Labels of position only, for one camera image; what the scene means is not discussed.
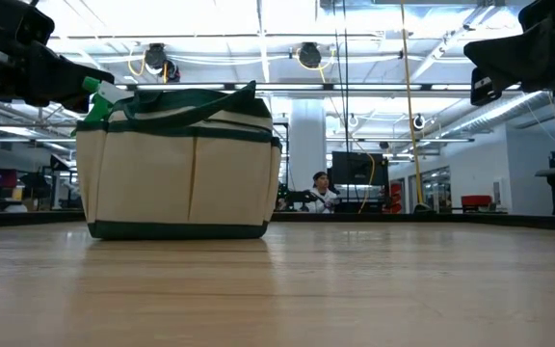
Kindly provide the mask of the green spray bottle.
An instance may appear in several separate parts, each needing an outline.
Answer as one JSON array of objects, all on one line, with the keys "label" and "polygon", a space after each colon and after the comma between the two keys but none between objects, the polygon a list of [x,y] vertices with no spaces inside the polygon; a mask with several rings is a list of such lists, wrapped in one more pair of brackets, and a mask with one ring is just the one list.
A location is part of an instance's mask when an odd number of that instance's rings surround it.
[{"label": "green spray bottle", "polygon": [[91,102],[93,107],[82,121],[77,122],[76,128],[71,136],[79,143],[79,132],[85,125],[90,129],[100,129],[103,126],[109,127],[114,106],[123,100],[131,99],[134,94],[126,88],[121,89],[106,81],[99,81],[93,77],[86,77],[82,87],[85,91],[92,94]]}]

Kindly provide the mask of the beige green gardening bag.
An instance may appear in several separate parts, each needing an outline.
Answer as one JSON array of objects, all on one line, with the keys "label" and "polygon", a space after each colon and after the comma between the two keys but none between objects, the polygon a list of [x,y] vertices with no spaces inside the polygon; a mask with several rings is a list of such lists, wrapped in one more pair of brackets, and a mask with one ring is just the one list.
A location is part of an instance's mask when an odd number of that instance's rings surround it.
[{"label": "beige green gardening bag", "polygon": [[90,235],[102,240],[253,239],[277,202],[281,143],[249,82],[136,90],[109,127],[85,125],[76,169]]}]

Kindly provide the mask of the red chair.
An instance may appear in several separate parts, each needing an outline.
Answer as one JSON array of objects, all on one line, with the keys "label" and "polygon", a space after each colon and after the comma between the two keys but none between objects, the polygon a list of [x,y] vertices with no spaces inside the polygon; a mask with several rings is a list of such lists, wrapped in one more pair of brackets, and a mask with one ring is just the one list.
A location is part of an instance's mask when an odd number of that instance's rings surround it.
[{"label": "red chair", "polygon": [[492,197],[487,195],[461,196],[462,209],[479,209],[489,207],[493,203]]}]

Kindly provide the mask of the red cabinet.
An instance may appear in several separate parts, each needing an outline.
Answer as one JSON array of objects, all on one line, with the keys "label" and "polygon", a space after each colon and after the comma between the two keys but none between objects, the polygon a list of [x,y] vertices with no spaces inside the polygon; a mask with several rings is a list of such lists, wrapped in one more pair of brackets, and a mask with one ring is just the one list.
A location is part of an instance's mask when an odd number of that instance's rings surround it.
[{"label": "red cabinet", "polygon": [[391,214],[403,213],[403,181],[392,180],[390,182],[390,206],[389,212]]}]

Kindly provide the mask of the black background monitor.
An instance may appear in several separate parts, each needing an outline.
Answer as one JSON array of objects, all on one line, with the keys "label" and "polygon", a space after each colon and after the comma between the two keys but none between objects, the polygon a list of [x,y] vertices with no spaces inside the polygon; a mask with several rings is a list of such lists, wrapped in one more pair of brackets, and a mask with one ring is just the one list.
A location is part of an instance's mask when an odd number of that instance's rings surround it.
[{"label": "black background monitor", "polygon": [[379,153],[334,151],[330,178],[335,185],[384,186],[389,182],[388,160]]}]

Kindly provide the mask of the white building pillar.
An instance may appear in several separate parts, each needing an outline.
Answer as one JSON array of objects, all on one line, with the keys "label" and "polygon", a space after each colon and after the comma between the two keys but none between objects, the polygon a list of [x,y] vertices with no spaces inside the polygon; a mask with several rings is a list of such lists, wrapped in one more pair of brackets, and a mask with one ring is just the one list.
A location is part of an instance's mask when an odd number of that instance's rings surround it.
[{"label": "white building pillar", "polygon": [[294,99],[290,116],[289,175],[293,188],[306,190],[326,169],[326,111],[323,99]]}]

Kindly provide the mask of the person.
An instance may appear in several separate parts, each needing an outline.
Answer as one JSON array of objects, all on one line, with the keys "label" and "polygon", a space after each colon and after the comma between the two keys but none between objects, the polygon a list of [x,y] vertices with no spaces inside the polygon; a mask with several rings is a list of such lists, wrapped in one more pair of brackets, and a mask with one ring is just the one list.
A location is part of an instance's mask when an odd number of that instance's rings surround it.
[{"label": "person", "polygon": [[329,177],[325,172],[318,172],[313,177],[313,185],[309,193],[314,201],[308,202],[305,206],[310,213],[332,214],[339,199],[336,193],[330,189]]}]

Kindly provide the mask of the black table frame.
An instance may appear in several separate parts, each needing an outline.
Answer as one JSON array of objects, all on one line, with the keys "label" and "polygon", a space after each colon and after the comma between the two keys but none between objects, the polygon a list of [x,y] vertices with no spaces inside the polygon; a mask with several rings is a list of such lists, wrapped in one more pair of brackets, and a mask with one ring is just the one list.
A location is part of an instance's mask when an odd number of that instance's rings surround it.
[{"label": "black table frame", "polygon": [[[82,211],[0,212],[0,227],[84,222]],[[555,230],[555,216],[508,214],[308,214],[276,213],[274,223],[465,223]]]}]

